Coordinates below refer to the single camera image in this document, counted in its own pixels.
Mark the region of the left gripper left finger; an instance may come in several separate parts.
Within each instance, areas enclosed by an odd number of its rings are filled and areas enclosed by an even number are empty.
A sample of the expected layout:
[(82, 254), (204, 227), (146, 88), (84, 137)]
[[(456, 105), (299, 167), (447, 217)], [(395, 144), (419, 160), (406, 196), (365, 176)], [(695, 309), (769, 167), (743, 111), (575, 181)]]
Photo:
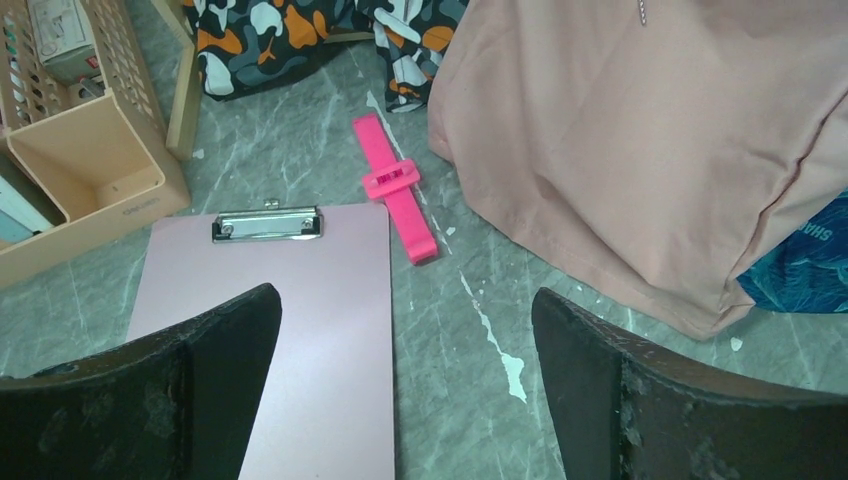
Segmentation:
[(1, 381), (5, 479), (235, 479), (281, 326), (259, 285), (116, 348)]

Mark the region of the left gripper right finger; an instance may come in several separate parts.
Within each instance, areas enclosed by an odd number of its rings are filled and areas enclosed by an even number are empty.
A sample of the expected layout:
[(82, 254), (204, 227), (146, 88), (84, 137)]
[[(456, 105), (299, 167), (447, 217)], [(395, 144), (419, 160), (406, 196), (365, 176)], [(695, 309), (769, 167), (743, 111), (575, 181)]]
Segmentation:
[(843, 479), (847, 399), (695, 361), (543, 288), (531, 321), (570, 479)]

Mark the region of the pink shorts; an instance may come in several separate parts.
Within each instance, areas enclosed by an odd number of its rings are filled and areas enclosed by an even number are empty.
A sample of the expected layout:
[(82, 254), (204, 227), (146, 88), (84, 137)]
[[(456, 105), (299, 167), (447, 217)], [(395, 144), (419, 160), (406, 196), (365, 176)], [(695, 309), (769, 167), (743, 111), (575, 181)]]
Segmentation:
[(843, 1), (473, 1), (432, 150), (514, 242), (695, 339), (847, 186)]

